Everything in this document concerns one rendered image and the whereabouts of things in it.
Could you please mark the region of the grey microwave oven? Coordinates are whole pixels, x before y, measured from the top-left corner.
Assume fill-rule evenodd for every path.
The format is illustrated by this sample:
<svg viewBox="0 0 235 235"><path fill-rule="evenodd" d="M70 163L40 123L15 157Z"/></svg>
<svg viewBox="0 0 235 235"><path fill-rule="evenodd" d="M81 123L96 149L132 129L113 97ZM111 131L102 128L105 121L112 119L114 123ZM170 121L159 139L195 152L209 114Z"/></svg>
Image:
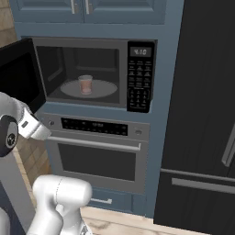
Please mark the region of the grey microwave oven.
<svg viewBox="0 0 235 235"><path fill-rule="evenodd" d="M45 95L51 102L150 110L155 72L155 40L34 38ZM100 98L76 98L61 86L81 75L107 81L117 91Z"/></svg>

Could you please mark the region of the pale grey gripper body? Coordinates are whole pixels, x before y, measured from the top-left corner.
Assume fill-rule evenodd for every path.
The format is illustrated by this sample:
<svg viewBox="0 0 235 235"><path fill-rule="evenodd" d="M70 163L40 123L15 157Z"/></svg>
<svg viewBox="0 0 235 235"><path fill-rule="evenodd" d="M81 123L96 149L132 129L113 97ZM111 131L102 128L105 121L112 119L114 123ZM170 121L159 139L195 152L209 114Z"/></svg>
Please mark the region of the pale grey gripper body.
<svg viewBox="0 0 235 235"><path fill-rule="evenodd" d="M51 131L39 122L30 137L34 140L46 140L50 135Z"/></svg>

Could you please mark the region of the glass cup with pink drink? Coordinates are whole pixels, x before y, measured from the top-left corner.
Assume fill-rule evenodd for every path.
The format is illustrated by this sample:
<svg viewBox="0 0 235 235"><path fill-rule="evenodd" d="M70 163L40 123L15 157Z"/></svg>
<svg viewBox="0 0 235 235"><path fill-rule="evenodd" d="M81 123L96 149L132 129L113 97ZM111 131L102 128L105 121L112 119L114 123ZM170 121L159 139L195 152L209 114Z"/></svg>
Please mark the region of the glass cup with pink drink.
<svg viewBox="0 0 235 235"><path fill-rule="evenodd" d="M83 95L89 95L92 93L92 81L93 76L92 75L81 75L79 78L79 85L81 89L81 93Z"/></svg>

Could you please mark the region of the black microwave door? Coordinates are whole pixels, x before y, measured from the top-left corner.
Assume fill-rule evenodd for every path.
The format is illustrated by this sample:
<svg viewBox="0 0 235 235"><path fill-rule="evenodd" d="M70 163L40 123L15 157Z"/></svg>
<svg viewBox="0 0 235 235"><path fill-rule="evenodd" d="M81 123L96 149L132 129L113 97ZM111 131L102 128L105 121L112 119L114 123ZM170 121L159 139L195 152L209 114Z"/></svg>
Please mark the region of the black microwave door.
<svg viewBox="0 0 235 235"><path fill-rule="evenodd" d="M33 113L46 102L32 39L0 48L0 92L26 103Z"/></svg>

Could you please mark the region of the grey oven door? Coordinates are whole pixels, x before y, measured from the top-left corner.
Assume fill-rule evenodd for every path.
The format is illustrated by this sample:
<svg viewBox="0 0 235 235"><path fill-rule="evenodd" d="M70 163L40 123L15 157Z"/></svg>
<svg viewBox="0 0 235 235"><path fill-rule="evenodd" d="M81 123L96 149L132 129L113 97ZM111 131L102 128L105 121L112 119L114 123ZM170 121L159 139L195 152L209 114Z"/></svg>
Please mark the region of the grey oven door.
<svg viewBox="0 0 235 235"><path fill-rule="evenodd" d="M48 140L53 172L83 179L94 187L136 194L145 192L147 141L114 138L87 140L136 147L141 143L141 149L126 151Z"/></svg>

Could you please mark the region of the blue tall cabinet housing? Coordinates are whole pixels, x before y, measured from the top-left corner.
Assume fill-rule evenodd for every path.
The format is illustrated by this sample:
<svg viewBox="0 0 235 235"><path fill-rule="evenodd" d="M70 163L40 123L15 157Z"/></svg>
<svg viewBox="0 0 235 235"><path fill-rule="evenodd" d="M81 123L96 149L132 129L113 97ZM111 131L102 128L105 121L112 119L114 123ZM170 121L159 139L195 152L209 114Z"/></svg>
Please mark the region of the blue tall cabinet housing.
<svg viewBox="0 0 235 235"><path fill-rule="evenodd" d="M145 192L142 194L134 193L130 201L132 205L130 213L142 215L146 218L154 217L184 2L185 0L166 1L166 19L161 26L14 21L15 31L19 39L26 36L50 36L54 34L56 36L103 36L121 39L126 36L130 38L147 36L158 40L153 100L148 114L128 112L117 107L58 102L48 102L39 110L40 113L137 121L151 125L148 159L145 166Z"/></svg>

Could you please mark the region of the grey built-in oven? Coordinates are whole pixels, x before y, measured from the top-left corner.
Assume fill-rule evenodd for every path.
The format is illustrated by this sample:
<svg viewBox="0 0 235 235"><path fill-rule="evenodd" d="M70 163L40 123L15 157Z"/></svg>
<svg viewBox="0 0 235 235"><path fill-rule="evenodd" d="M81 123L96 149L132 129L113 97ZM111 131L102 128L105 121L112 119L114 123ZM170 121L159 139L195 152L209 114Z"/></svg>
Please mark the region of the grey built-in oven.
<svg viewBox="0 0 235 235"><path fill-rule="evenodd" d="M126 122L90 117L62 116L44 113L42 123L51 130L51 137L87 140L114 138L148 142L150 126L146 123Z"/></svg>

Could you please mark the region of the round glass microwave turntable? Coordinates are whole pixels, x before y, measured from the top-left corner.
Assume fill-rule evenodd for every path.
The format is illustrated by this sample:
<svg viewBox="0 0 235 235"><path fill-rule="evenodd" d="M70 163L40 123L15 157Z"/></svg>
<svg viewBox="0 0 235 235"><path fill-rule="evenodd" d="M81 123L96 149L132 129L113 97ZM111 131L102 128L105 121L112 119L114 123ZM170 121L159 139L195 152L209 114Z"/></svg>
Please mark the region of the round glass microwave turntable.
<svg viewBox="0 0 235 235"><path fill-rule="evenodd" d="M82 93L81 83L74 80L63 84L61 91L71 97L76 98L100 98L114 94L117 91L117 86L107 81L93 80L91 82L91 92L88 94Z"/></svg>

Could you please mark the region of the blue cupboard door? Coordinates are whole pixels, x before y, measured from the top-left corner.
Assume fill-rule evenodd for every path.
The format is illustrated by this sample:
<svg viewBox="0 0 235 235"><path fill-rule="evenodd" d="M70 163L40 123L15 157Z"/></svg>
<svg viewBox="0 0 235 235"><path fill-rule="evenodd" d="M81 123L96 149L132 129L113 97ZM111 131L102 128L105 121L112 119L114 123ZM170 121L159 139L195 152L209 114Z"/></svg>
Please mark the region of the blue cupboard door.
<svg viewBox="0 0 235 235"><path fill-rule="evenodd" d="M36 23L81 23L81 1L74 0L75 14L72 14L71 0L17 0L15 20Z"/></svg>
<svg viewBox="0 0 235 235"><path fill-rule="evenodd" d="M151 24L164 23L167 0L89 0L90 14L84 22L96 24Z"/></svg>

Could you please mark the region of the black fridge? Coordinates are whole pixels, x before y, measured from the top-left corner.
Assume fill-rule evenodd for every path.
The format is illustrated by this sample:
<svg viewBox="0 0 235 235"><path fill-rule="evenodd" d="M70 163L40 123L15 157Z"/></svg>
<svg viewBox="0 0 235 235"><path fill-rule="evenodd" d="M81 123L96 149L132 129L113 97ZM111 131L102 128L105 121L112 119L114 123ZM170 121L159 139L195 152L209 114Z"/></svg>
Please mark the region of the black fridge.
<svg viewBox="0 0 235 235"><path fill-rule="evenodd" d="M235 0L185 0L155 205L158 225L235 235L235 195L172 184L235 186Z"/></svg>

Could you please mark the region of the blue drawer front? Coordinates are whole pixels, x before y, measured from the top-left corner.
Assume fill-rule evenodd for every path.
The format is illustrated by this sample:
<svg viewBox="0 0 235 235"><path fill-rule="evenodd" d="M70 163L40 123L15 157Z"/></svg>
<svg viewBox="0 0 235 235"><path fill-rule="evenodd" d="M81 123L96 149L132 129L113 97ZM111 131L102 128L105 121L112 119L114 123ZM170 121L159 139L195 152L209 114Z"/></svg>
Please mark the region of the blue drawer front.
<svg viewBox="0 0 235 235"><path fill-rule="evenodd" d="M146 196L140 194L132 194L127 192L107 190L103 188L93 188L92 198L107 200L112 199L112 204L102 204L97 202L89 202L90 207L99 207L103 209L114 210L134 215L145 215Z"/></svg>

